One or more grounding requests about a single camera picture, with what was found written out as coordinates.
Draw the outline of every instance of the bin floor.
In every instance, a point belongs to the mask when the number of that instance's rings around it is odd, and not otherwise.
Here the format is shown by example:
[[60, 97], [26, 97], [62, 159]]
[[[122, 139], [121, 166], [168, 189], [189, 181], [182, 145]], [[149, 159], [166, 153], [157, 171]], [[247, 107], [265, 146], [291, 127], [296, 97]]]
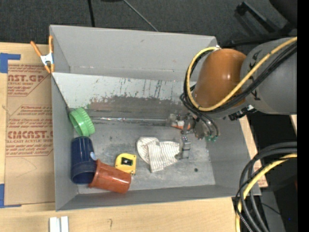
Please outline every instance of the bin floor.
[[[137, 152], [136, 142], [145, 136], [179, 143], [179, 129], [114, 121], [96, 123], [95, 128], [96, 132], [90, 138], [96, 157], [102, 162], [114, 166], [116, 157], [122, 153], [137, 155], [136, 174], [129, 190], [215, 185], [206, 141], [196, 139], [194, 134], [187, 135], [192, 142], [188, 159], [178, 160], [164, 170], [151, 173], [149, 164]], [[79, 185], [78, 191], [80, 194], [105, 192], [87, 185]]]

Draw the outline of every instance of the orange cup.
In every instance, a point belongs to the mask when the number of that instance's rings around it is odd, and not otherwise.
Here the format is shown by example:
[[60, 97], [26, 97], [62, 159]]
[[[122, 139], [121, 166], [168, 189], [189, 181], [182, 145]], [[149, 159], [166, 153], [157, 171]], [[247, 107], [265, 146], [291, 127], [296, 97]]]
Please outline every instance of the orange cup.
[[96, 161], [97, 169], [89, 187], [100, 188], [118, 193], [126, 193], [131, 184], [131, 175], [107, 165], [100, 160]]

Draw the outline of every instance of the blue cup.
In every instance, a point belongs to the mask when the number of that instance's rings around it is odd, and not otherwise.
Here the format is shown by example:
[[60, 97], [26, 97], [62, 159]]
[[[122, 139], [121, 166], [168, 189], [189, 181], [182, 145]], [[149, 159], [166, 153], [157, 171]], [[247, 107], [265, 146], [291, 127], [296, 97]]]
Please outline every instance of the blue cup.
[[96, 173], [96, 157], [92, 141], [77, 137], [71, 143], [71, 180], [75, 184], [89, 184]]

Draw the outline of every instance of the blue tape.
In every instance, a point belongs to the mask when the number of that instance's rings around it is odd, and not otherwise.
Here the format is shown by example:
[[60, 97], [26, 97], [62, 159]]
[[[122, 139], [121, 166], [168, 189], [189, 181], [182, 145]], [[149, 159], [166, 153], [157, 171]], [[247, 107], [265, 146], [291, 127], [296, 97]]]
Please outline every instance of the blue tape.
[[8, 60], [20, 60], [20, 54], [0, 53], [0, 73], [8, 72]]
[[21, 205], [4, 205], [4, 184], [0, 184], [0, 209], [6, 207], [19, 207]]

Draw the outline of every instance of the wooden table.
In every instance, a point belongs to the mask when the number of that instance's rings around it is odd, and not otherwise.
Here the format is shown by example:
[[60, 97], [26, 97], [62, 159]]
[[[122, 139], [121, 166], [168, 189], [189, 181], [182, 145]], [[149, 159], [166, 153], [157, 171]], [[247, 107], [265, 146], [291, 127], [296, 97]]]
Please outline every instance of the wooden table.
[[[18, 52], [27, 44], [0, 43], [0, 52]], [[6, 104], [6, 74], [0, 74], [0, 102]], [[0, 184], [4, 182], [5, 105], [0, 109]], [[256, 147], [246, 117], [240, 120], [251, 157]], [[267, 185], [261, 180], [261, 186]], [[91, 231], [235, 231], [235, 212], [231, 198], [206, 199], [175, 203], [145, 204], [73, 211], [55, 211], [55, 203], [25, 204], [0, 209], [1, 231], [48, 231], [50, 217], [69, 217], [70, 232]]]

